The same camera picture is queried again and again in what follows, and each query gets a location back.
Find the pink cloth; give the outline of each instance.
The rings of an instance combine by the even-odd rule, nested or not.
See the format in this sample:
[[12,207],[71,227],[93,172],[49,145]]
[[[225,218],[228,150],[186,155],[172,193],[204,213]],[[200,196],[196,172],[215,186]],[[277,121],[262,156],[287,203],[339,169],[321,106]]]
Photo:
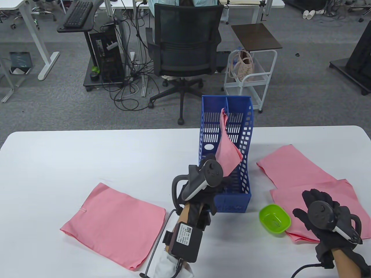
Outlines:
[[164,208],[100,183],[61,230],[98,254],[135,270],[148,256],[165,213]]
[[219,142],[218,149],[216,150],[215,158],[219,162],[223,169],[223,176],[229,176],[232,171],[237,167],[242,161],[242,153],[240,150],[232,143],[229,139],[226,125],[228,121],[228,115],[225,113],[224,108],[220,113],[220,130],[221,138]]
[[264,170],[277,188],[336,181],[293,145],[279,148],[260,160],[257,165]]
[[359,203],[352,185],[346,179],[341,179],[339,181],[307,184],[270,191],[273,201],[281,206],[291,218],[291,227],[286,232],[293,241],[318,242],[312,231],[308,231],[304,223],[292,214],[295,208],[300,208],[304,211],[308,210],[302,193],[304,190],[311,190],[312,188],[327,192],[334,201],[339,202],[341,206],[347,206],[352,214],[358,215],[362,222],[362,239],[371,238],[371,219],[369,215]]

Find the green object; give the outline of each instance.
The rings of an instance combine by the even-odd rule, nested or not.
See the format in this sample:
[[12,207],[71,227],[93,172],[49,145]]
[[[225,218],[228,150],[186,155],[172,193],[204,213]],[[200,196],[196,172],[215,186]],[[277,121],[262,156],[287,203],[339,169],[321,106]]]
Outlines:
[[98,67],[93,66],[93,67],[92,67],[92,72],[95,72],[95,73],[99,74],[101,71],[99,70]]
[[271,233],[280,234],[291,226],[290,216],[278,205],[271,204],[259,212],[262,225]]

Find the black stand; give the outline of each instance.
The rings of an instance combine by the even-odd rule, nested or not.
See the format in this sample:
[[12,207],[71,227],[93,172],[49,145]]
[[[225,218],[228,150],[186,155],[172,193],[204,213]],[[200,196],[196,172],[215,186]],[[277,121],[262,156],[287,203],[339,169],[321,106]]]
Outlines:
[[330,67],[336,68],[361,87],[363,96],[371,92],[371,21],[368,23],[350,58],[331,61]]
[[351,70],[346,67],[349,58],[330,61],[330,68],[336,68],[344,76],[352,80],[359,87],[361,87],[361,94],[363,96],[371,93],[371,79]]

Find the office chair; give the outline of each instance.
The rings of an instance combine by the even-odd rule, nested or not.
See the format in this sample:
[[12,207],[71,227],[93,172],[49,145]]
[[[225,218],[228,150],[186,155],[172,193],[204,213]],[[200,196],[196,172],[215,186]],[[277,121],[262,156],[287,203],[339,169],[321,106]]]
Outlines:
[[157,76],[178,77],[164,80],[174,87],[150,98],[148,108],[156,99],[180,93],[178,125],[184,124],[183,103],[185,93],[201,97],[202,93],[192,85],[203,87],[202,79],[187,81],[184,77],[213,74],[216,70],[216,48],[221,42],[218,30],[223,5],[208,7],[184,7],[155,4],[155,41],[152,28],[146,28],[148,53],[154,63]]
[[[46,2],[53,2],[53,1],[57,1],[57,0],[46,0]],[[53,17],[53,21],[57,21],[57,18],[55,17],[55,15],[51,11],[47,11],[44,8],[39,7],[39,6],[32,8],[31,9],[31,14],[50,14]],[[18,19],[21,19],[21,18],[22,18],[22,15],[21,15],[20,12],[18,12],[17,16],[13,19],[13,24],[10,26],[10,28],[12,28],[12,29],[17,28],[16,21]],[[35,22],[35,25],[36,25],[37,29],[39,30],[40,27],[39,27],[39,24],[37,22],[37,19],[33,19],[33,21]]]

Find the label sticker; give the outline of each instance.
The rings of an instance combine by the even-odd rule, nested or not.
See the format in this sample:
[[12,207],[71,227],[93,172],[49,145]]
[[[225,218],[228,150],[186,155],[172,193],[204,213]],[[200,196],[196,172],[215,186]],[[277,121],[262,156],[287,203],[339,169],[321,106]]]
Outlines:
[[192,234],[192,227],[189,227],[183,223],[180,224],[179,232],[177,236],[177,242],[188,246],[189,241],[191,239],[191,234]]

